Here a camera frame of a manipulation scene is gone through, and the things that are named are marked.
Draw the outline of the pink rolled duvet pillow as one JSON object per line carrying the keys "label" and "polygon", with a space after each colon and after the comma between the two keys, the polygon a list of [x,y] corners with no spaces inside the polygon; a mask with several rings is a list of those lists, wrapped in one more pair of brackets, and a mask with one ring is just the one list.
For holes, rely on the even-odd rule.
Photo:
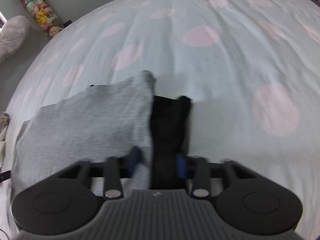
{"label": "pink rolled duvet pillow", "polygon": [[31,29],[31,20],[26,16],[14,16],[1,29],[1,63],[18,52]]}

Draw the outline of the white crumpled garment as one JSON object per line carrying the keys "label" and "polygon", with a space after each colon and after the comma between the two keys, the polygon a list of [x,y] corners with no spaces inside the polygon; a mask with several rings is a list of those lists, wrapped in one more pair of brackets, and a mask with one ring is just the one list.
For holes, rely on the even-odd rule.
{"label": "white crumpled garment", "polygon": [[0,133],[0,167],[3,165],[3,159],[5,154],[5,136],[7,133],[7,127],[5,127]]}

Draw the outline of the clear tube of plush toys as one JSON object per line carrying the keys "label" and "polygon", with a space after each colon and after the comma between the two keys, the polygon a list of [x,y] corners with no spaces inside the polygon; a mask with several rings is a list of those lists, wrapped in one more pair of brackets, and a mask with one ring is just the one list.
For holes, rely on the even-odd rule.
{"label": "clear tube of plush toys", "polygon": [[63,30],[63,23],[46,0],[19,1],[48,36],[54,37]]}

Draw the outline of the blue pink-dotted bed sheet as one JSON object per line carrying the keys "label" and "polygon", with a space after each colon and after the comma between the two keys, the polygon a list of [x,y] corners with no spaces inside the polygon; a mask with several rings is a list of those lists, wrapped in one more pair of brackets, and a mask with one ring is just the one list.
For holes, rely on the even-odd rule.
{"label": "blue pink-dotted bed sheet", "polygon": [[42,49],[7,108],[3,169],[24,121],[91,84],[148,70],[193,101],[189,153],[234,159],[293,191],[319,236],[319,7],[310,0],[115,0]]}

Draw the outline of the grey black raglan shirt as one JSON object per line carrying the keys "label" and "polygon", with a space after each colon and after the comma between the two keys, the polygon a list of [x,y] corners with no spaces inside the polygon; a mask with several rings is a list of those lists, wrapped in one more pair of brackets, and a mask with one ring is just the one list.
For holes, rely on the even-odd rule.
{"label": "grey black raglan shirt", "polygon": [[167,171],[183,148],[191,100],[154,94],[156,80],[144,70],[114,85],[93,85],[24,122],[15,146],[11,195],[77,161],[103,162],[138,147],[143,154],[125,193],[147,189],[154,160]]}

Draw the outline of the brown crumpled garment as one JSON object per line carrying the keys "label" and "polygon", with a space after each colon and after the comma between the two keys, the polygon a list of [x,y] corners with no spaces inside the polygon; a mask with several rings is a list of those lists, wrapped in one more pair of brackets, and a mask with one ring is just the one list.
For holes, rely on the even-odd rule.
{"label": "brown crumpled garment", "polygon": [[8,113],[0,112],[0,133],[5,129],[10,122],[10,116]]}

